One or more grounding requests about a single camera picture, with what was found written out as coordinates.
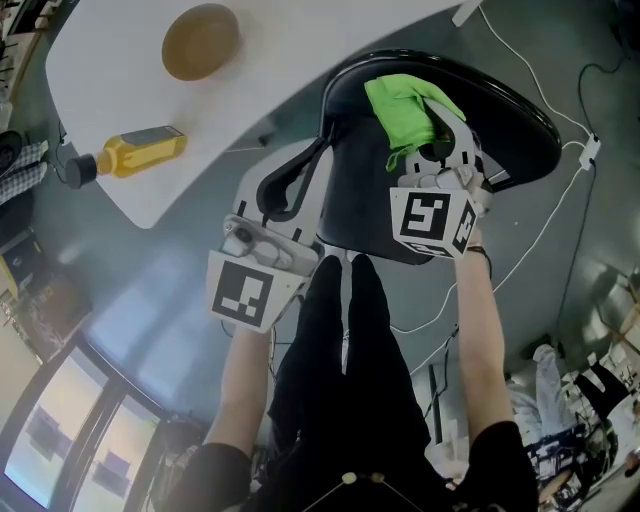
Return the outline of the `person's black shirt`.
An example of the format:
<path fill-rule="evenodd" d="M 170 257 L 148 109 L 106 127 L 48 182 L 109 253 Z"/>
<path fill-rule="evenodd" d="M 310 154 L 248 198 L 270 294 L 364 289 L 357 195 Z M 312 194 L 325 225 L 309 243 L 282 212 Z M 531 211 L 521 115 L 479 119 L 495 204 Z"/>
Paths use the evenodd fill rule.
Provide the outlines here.
<path fill-rule="evenodd" d="M 190 458 L 160 512 L 537 512 L 532 464 L 513 422 L 482 431 L 462 482 L 447 488 L 417 452 L 362 466 L 336 450 L 301 442 L 257 491 L 239 449 L 208 443 Z"/>

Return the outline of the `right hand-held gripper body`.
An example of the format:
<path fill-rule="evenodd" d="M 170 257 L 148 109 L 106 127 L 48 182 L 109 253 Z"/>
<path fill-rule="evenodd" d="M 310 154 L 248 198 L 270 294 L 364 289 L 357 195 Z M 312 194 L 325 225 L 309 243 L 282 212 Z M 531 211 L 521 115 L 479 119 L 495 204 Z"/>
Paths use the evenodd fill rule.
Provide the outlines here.
<path fill-rule="evenodd" d="M 404 174 L 390 189 L 393 239 L 417 254 L 460 259 L 492 199 L 481 152 L 474 164 L 437 175 Z"/>

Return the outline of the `person's black trousers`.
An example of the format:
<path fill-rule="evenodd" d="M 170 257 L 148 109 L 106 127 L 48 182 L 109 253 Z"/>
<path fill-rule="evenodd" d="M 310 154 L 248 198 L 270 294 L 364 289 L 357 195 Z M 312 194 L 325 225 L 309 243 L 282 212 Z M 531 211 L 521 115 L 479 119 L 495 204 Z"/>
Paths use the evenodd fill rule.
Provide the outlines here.
<path fill-rule="evenodd" d="M 275 449 L 389 478 L 421 478 L 430 470 L 430 435 L 390 329 L 381 280 L 370 258 L 357 255 L 344 309 L 342 270 L 337 257 L 326 257 L 303 299 L 269 409 Z"/>

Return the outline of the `black framed glass door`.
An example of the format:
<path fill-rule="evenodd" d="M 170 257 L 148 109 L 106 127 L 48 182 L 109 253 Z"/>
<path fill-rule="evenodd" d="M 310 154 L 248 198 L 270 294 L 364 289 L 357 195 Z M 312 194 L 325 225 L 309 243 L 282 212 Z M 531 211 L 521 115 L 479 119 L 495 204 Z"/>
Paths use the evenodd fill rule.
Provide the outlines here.
<path fill-rule="evenodd" d="M 144 512 L 168 415 L 0 286 L 0 512 Z"/>

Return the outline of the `brown bowl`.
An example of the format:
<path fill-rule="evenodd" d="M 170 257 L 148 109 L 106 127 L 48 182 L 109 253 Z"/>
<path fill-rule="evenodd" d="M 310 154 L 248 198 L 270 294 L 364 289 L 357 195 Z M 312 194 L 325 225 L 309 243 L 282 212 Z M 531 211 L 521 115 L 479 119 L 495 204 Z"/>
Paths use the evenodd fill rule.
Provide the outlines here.
<path fill-rule="evenodd" d="M 167 30 L 162 63 L 172 77 L 198 81 L 231 61 L 240 45 L 233 11 L 221 4 L 201 4 L 181 14 Z"/>

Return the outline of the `person's left forearm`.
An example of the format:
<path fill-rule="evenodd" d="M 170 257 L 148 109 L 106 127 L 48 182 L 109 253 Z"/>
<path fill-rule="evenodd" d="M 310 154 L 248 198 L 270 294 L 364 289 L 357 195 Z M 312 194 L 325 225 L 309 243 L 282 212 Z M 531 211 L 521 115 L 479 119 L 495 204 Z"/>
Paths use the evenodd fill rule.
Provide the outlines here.
<path fill-rule="evenodd" d="M 223 369 L 220 407 L 206 444 L 252 455 L 267 404 L 270 346 L 270 334 L 236 327 Z"/>

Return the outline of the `black chair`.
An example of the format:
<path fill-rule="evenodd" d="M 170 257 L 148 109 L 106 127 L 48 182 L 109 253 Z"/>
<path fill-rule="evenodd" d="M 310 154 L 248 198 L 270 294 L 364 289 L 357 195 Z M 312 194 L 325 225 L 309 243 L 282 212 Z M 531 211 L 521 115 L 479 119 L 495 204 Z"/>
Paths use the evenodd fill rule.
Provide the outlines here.
<path fill-rule="evenodd" d="M 562 142 L 552 120 L 497 79 L 458 61 L 407 49 L 377 50 L 334 68 L 322 96 L 321 132 L 334 161 L 319 238 L 332 246 L 408 265 L 430 256 L 392 237 L 389 190 L 399 174 L 386 171 L 388 137 L 373 113 L 364 85 L 379 76 L 408 74 L 438 86 L 465 114 L 483 153 L 506 178 L 496 192 L 531 183 L 558 165 Z"/>

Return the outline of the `white power adapter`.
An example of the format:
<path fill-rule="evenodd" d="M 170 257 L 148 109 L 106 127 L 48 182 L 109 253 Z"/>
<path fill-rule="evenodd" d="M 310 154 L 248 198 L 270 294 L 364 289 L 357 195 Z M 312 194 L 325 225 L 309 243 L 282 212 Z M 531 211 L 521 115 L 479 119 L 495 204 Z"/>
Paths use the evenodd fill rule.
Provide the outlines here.
<path fill-rule="evenodd" d="M 584 144 L 579 157 L 581 168 L 588 171 L 595 166 L 595 160 L 600 151 L 601 139 L 596 134 L 591 134 Z"/>

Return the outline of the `yellow bottle with black cap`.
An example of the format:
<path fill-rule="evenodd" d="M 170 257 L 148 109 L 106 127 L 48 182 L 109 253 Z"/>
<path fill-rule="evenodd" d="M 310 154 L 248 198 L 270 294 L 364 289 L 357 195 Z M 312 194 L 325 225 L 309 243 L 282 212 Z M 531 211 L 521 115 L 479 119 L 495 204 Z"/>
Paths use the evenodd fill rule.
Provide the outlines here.
<path fill-rule="evenodd" d="M 186 145 L 187 137 L 167 125 L 116 135 L 99 152 L 70 158 L 64 167 L 66 184 L 79 189 L 102 176 L 129 178 L 179 157 Z"/>

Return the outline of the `person's right forearm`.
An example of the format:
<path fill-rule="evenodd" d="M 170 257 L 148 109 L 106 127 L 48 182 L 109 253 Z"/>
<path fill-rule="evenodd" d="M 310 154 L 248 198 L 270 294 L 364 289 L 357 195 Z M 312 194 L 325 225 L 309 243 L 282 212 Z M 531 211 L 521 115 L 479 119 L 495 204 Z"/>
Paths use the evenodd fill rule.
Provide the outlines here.
<path fill-rule="evenodd" d="M 482 247 L 475 228 L 470 248 L 455 261 L 459 366 L 471 440 L 494 424 L 514 420 L 503 374 L 505 338 Z"/>

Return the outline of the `green wiping cloth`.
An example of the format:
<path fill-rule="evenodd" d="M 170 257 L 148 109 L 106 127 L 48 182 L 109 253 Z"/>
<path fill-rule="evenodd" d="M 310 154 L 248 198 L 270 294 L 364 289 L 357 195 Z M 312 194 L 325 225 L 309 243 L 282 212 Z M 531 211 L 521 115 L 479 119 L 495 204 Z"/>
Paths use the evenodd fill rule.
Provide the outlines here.
<path fill-rule="evenodd" d="M 401 156 L 436 140 L 434 122 L 425 100 L 433 100 L 463 122 L 466 116 L 435 84 L 408 74 L 377 77 L 364 83 L 370 105 L 384 129 L 391 154 L 386 171 L 392 172 Z"/>

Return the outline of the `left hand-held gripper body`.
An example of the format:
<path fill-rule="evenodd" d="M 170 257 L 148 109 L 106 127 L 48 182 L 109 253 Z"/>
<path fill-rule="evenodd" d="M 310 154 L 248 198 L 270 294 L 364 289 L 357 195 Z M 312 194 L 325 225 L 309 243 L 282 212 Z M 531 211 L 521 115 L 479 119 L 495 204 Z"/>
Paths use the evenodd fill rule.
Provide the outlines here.
<path fill-rule="evenodd" d="M 320 245 L 307 246 L 237 215 L 223 223 L 224 241 L 208 257 L 207 297 L 212 314 L 268 332 L 309 282 Z"/>

